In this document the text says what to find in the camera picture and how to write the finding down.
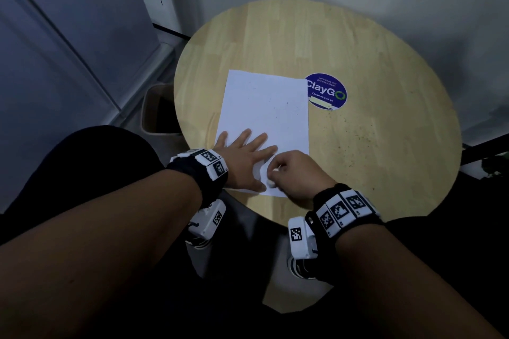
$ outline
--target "person's left arm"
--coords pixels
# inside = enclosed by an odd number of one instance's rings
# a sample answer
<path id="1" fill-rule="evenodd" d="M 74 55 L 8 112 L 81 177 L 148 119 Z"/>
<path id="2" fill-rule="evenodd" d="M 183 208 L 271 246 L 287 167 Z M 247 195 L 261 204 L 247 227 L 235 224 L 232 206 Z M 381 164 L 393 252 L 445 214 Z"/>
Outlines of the person's left arm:
<path id="1" fill-rule="evenodd" d="M 246 130 L 214 147 L 229 169 L 227 186 L 263 191 L 253 165 L 275 146 L 244 145 Z M 77 334 L 111 298 L 147 273 L 187 226 L 201 191 L 184 173 L 164 169 L 88 201 L 0 246 L 0 336 Z"/>

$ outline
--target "round wooden table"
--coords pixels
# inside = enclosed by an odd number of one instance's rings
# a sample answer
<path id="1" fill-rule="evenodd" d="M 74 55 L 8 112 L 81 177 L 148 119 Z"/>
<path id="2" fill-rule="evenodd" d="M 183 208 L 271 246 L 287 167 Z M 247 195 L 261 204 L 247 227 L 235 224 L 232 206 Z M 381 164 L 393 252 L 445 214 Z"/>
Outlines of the round wooden table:
<path id="1" fill-rule="evenodd" d="M 189 147 L 213 146 L 230 69 L 339 79 L 348 92 L 341 108 L 308 103 L 309 154 L 368 196 L 385 221 L 429 214 L 452 187 L 462 148 L 449 96 L 421 56 L 374 21 L 309 0 L 251 2 L 213 18 L 189 40 L 175 73 Z M 307 212 L 287 198 L 230 193 L 284 226 Z"/>

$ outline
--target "black wrist strap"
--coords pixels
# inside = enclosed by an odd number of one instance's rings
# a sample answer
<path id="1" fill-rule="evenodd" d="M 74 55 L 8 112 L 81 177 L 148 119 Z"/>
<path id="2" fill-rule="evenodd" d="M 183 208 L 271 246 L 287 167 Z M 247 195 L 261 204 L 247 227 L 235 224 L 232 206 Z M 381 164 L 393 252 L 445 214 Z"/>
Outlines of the black wrist strap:
<path id="1" fill-rule="evenodd" d="M 225 160 L 213 150 L 192 149 L 180 153 L 172 157 L 166 168 L 193 177 L 201 190 L 200 209 L 216 201 L 228 181 Z"/>
<path id="2" fill-rule="evenodd" d="M 359 225 L 383 224 L 367 197 L 345 184 L 318 193 L 313 198 L 313 209 L 306 215 L 309 226 L 317 237 L 327 236 L 332 242 Z"/>

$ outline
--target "blue oval sticker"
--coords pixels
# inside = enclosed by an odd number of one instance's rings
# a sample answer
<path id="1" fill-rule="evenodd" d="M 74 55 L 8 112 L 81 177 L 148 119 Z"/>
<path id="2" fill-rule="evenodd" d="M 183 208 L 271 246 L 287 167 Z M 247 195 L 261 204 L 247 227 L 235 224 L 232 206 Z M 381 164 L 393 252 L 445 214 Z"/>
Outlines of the blue oval sticker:
<path id="1" fill-rule="evenodd" d="M 329 74 L 317 72 L 306 77 L 308 101 L 324 110 L 336 110 L 347 101 L 347 89 Z"/>

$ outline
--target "person's right arm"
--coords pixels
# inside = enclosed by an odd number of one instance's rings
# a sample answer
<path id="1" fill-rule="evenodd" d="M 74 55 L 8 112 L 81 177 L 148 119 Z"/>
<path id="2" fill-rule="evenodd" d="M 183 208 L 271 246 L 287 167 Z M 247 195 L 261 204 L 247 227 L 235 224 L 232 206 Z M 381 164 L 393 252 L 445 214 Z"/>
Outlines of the person's right arm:
<path id="1" fill-rule="evenodd" d="M 288 196 L 305 200 L 336 183 L 296 150 L 275 156 L 267 176 Z M 384 336 L 502 338 L 385 227 L 354 227 L 340 236 L 336 251 L 359 309 Z"/>

